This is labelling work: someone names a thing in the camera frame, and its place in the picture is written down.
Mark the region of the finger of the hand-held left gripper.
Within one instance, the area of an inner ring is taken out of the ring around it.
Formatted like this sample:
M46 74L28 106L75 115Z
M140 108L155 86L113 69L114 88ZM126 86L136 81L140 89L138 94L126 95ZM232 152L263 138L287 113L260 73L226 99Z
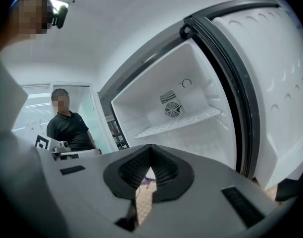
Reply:
M74 152L71 152L71 154L78 155L79 158L86 158L86 157L100 156L101 150L100 149L91 149L91 150L84 150L84 151L74 151Z

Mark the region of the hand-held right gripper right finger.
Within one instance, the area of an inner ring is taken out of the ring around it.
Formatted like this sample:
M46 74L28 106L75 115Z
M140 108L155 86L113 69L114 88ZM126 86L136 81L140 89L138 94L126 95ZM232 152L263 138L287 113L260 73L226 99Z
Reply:
M161 146L188 162L194 181L177 200L154 203L138 227L143 238L230 238L247 227L222 190L235 187L266 217L277 208L260 187L227 165L203 156Z

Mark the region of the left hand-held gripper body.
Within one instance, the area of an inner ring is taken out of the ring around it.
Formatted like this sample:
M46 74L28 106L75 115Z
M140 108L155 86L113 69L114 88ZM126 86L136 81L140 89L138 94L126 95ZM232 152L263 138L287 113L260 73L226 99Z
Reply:
M35 146L48 150L55 160L60 159L62 153L71 152L71 148L66 141L57 141L43 134L37 134Z

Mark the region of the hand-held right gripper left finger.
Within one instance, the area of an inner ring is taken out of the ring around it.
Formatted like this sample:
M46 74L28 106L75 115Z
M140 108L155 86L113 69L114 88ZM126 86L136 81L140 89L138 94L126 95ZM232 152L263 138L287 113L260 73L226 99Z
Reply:
M109 164L141 149L61 161L39 149L39 230L47 238L152 238L145 224L135 225L135 200L116 197L103 178Z

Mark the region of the black mini fridge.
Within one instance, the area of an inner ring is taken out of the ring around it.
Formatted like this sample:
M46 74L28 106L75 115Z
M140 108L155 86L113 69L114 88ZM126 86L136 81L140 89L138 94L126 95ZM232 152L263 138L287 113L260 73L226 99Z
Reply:
M194 12L142 45L99 93L126 146L219 161L276 201L303 187L303 26L279 0Z

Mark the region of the white window blinds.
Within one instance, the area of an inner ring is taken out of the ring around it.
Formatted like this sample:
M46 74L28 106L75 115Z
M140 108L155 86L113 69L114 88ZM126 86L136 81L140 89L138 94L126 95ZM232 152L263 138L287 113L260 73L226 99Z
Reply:
M26 136L27 130L46 134L49 121L53 117L50 84L28 84L22 86L28 95L12 132L20 137Z

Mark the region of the frosted glass partition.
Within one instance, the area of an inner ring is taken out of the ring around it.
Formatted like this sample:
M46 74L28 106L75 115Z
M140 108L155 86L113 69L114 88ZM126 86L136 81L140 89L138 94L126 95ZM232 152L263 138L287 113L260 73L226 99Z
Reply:
M93 141L103 154L117 150L106 118L91 86L78 86L81 94L78 114L83 118Z

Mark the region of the person's white t-shirt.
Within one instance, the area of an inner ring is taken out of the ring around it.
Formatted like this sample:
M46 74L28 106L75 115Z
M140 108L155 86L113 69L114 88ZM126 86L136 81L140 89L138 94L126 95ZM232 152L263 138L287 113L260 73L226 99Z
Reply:
M11 132L26 99L0 60L0 238L68 238L37 148Z

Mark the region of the ceiling light panel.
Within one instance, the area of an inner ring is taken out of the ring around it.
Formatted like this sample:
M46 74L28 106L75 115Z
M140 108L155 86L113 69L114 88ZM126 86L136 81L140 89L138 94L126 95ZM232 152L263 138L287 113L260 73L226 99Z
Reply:
M63 2L63 1L59 1L59 0L50 0L50 1L56 10L59 10L59 8L61 6L65 6L66 8L69 7L69 3L67 3L67 2Z

